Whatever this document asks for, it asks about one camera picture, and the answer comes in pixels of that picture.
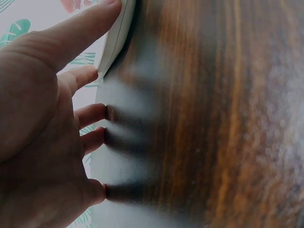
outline tropical leaf pattern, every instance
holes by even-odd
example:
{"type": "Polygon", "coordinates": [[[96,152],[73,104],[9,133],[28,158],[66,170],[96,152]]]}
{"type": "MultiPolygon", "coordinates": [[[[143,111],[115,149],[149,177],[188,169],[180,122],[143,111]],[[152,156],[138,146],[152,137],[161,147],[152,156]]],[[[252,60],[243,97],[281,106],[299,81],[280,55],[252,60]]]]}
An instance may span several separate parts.
{"type": "Polygon", "coordinates": [[[81,216],[79,216],[71,225],[67,228],[91,228],[91,211],[87,209],[81,216]]]}
{"type": "Polygon", "coordinates": [[[14,0],[0,0],[0,13],[6,10],[13,2],[14,0]]]}
{"type": "Polygon", "coordinates": [[[95,61],[96,53],[95,52],[83,52],[77,56],[70,65],[93,65],[95,61]]]}
{"type": "Polygon", "coordinates": [[[93,87],[98,87],[98,83],[90,83],[88,85],[85,85],[86,88],[93,88],[93,87]]]}
{"type": "Polygon", "coordinates": [[[82,135],[87,134],[87,133],[89,133],[91,131],[93,131],[93,125],[90,125],[90,126],[87,126],[87,127],[83,128],[83,129],[81,129],[79,131],[79,133],[80,133],[80,136],[82,136],[82,135]]]}
{"type": "Polygon", "coordinates": [[[28,19],[21,19],[12,23],[9,27],[8,32],[4,34],[0,39],[0,47],[12,42],[17,37],[28,33],[30,28],[30,21],[28,19]]]}

